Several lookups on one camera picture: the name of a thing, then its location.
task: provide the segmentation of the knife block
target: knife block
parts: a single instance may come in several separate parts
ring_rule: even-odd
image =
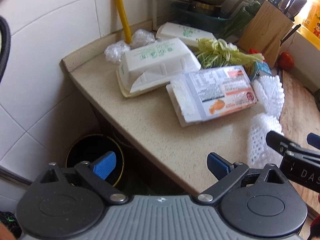
[[[238,47],[246,52],[249,52],[249,49],[261,52],[272,69],[279,55],[280,41],[292,26],[290,19],[270,2],[265,1],[244,30]]]

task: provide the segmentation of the barcode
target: barcode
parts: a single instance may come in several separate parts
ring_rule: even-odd
[[[228,77],[224,70],[217,70],[218,78],[226,78]]]

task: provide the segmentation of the red circular logo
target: red circular logo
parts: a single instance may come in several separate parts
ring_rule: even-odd
[[[251,101],[254,100],[253,94],[252,94],[251,92],[248,92],[248,93],[247,93],[247,99],[248,99],[248,100],[251,100]]]

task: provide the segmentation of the cutting board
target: cutting board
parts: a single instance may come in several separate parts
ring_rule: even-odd
[[[320,112],[314,97],[292,75],[283,71],[284,106],[280,116],[282,132],[302,147],[313,149],[308,145],[307,135],[320,135]],[[292,182],[293,186],[307,203],[314,215],[320,214],[318,193]]]

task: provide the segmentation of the yellow pipe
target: yellow pipe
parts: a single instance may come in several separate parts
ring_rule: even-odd
[[[117,9],[118,9],[118,13],[119,13],[120,20],[121,20],[121,23],[122,23],[122,27],[123,27],[123,30],[124,30],[125,41],[126,41],[127,44],[130,44],[131,43],[132,34],[131,34],[131,30],[130,30],[130,26],[129,26],[129,23],[128,23],[127,16],[126,16],[125,11],[124,11],[123,1],[122,0],[116,0],[116,6],[117,6]]]

